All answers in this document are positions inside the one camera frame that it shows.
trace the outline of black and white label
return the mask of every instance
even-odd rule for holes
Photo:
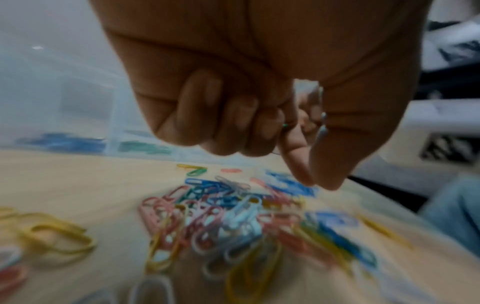
[[[433,133],[420,154],[422,160],[474,165],[480,156],[480,137]]]

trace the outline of table surface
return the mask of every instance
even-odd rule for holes
[[[278,156],[261,160],[265,168],[286,171]],[[225,166],[206,165],[213,178]],[[225,177],[248,182],[254,168]],[[137,213],[143,198],[182,184],[186,171],[176,163],[99,156],[0,151],[0,201],[20,212],[46,212],[72,220],[98,240],[98,248],[79,258],[65,259],[29,254],[26,284],[5,303],[71,303],[82,295],[110,288],[125,298],[128,288],[143,275],[150,237]],[[362,242],[394,261],[418,285],[447,303],[478,302],[480,263],[463,248],[437,233],[414,214],[389,199],[346,181],[339,191],[322,190],[307,201],[308,209],[355,208],[401,235],[415,250],[407,249],[371,230],[359,232]],[[12,242],[5,228],[3,244]],[[170,272],[177,302],[225,302],[222,284],[206,282],[202,261],[185,252]],[[384,303],[372,299],[343,271],[325,272],[286,252],[264,303]]]

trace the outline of wooden table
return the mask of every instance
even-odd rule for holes
[[[286,171],[275,155],[261,164]],[[222,166],[207,165],[212,178]],[[72,220],[88,228],[98,248],[81,260],[29,255],[27,283],[6,299],[7,304],[57,304],[109,287],[125,294],[143,275],[149,235],[137,213],[148,196],[183,183],[184,170],[173,162],[48,154],[32,151],[0,152],[0,202],[21,212],[41,211]],[[254,169],[228,175],[248,182]],[[407,249],[368,229],[359,232],[364,244],[394,260],[419,285],[433,290],[448,303],[478,303],[480,263],[466,250],[439,235],[415,215],[385,197],[351,181],[339,191],[321,191],[307,202],[309,209],[355,208],[411,240]],[[5,229],[0,230],[8,243]],[[206,282],[201,260],[186,252],[174,265],[171,277],[177,302],[221,303],[222,284]],[[383,303],[360,291],[343,271],[322,271],[286,252],[264,303]]]

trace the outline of green paper clips in container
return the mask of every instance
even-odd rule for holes
[[[206,173],[206,171],[207,171],[207,168],[199,168],[199,169],[197,169],[197,170],[190,171],[190,172],[187,173],[186,175],[187,175],[187,176],[190,176],[190,177],[192,177],[192,176],[200,176],[200,175]]]

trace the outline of human hand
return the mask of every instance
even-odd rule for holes
[[[160,139],[218,155],[275,144],[304,184],[338,188],[416,87],[429,0],[91,0]],[[324,87],[311,150],[293,79]],[[282,130],[282,124],[288,127]]]

